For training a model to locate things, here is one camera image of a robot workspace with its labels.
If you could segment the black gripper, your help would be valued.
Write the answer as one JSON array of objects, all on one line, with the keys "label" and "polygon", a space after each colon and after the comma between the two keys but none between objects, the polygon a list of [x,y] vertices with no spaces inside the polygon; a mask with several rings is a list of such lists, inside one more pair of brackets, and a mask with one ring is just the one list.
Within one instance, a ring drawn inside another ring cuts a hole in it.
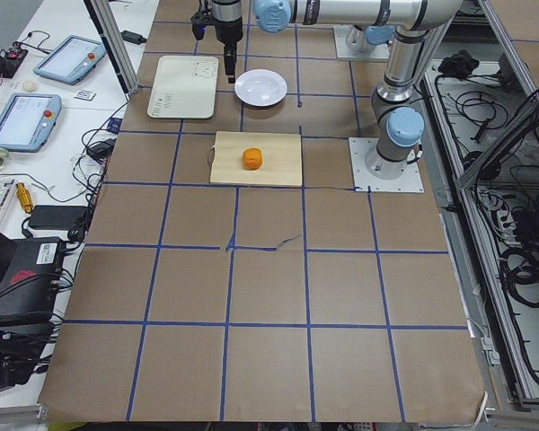
[{"label": "black gripper", "polygon": [[243,37],[243,11],[241,0],[213,0],[211,13],[216,38],[224,44],[224,67],[227,81],[235,83],[237,43]]}]

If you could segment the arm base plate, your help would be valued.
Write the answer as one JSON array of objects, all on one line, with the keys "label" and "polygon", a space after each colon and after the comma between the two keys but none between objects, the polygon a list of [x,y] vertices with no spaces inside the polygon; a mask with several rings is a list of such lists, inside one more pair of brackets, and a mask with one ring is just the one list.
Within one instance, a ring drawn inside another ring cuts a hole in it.
[{"label": "arm base plate", "polygon": [[395,28],[392,25],[336,25],[333,27],[339,60],[386,62]]},{"label": "arm base plate", "polygon": [[388,162],[377,152],[377,138],[349,138],[349,155],[355,191],[372,193],[424,192],[415,151],[401,162]]}]

